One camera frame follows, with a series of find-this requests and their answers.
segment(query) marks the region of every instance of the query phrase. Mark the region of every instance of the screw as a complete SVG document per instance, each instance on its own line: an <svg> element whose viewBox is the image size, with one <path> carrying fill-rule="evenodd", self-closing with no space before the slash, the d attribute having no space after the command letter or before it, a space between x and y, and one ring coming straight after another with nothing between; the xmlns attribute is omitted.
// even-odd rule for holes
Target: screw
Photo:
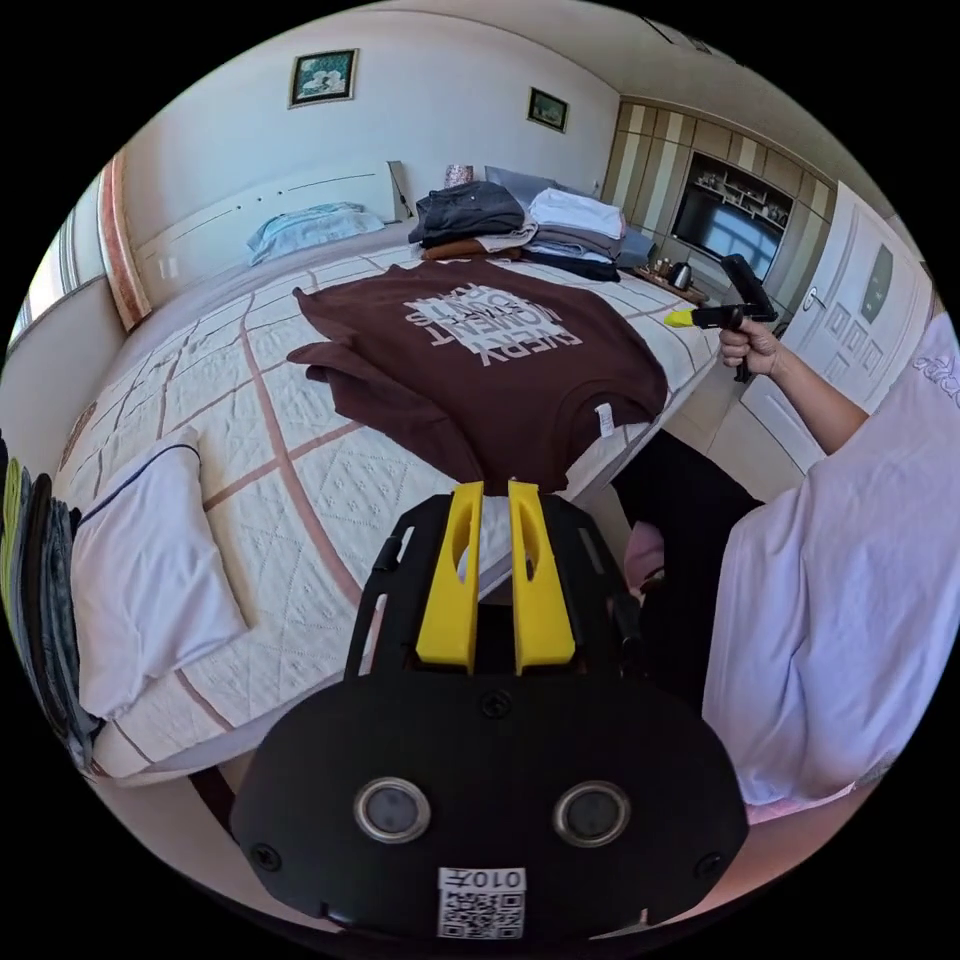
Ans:
<svg viewBox="0 0 960 960"><path fill-rule="evenodd" d="M480 712L489 720L502 720L511 706L510 695L503 690L491 690L480 698Z"/></svg>
<svg viewBox="0 0 960 960"><path fill-rule="evenodd" d="M723 864L723 855L720 853L708 853L693 868L693 875L698 880L706 880L712 877Z"/></svg>
<svg viewBox="0 0 960 960"><path fill-rule="evenodd" d="M255 844L250 851L261 870L276 873L280 869L280 854L265 843Z"/></svg>

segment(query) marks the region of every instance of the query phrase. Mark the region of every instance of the qr code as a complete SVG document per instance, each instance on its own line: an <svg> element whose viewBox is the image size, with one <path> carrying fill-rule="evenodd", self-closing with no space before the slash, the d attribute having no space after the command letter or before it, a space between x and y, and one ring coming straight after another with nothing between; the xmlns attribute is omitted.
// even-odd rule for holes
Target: qr code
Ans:
<svg viewBox="0 0 960 960"><path fill-rule="evenodd" d="M519 940L522 893L441 890L440 936L460 940Z"/></svg>

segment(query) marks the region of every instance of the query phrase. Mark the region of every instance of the white door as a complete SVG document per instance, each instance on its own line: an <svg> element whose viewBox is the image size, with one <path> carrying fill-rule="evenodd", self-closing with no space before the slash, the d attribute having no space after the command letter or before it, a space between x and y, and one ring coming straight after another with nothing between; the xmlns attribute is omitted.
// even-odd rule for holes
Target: white door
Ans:
<svg viewBox="0 0 960 960"><path fill-rule="evenodd" d="M931 294L917 257L841 183L823 255L782 342L872 413L920 341ZM754 380L741 402L804 473L823 457L767 377Z"/></svg>

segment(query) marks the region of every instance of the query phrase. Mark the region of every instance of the hand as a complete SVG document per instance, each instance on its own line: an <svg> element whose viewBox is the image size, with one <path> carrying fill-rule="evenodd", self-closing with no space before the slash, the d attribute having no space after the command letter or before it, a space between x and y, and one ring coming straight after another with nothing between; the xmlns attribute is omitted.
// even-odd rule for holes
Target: hand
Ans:
<svg viewBox="0 0 960 960"><path fill-rule="evenodd" d="M772 377L783 349L780 341L755 320L744 318L739 330L720 331L720 356L725 367L738 367L746 359L751 373Z"/></svg>

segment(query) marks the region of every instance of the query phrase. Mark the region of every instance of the brown t-shirt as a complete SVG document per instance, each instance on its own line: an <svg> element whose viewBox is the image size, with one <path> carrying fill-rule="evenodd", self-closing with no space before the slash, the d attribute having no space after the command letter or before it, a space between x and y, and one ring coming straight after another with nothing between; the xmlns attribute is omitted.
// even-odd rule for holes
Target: brown t-shirt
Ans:
<svg viewBox="0 0 960 960"><path fill-rule="evenodd" d="M654 420L667 379L630 325L588 290L491 263L424 262L293 291L329 343L288 357L326 380L337 411L491 496L512 479L563 490L600 436Z"/></svg>

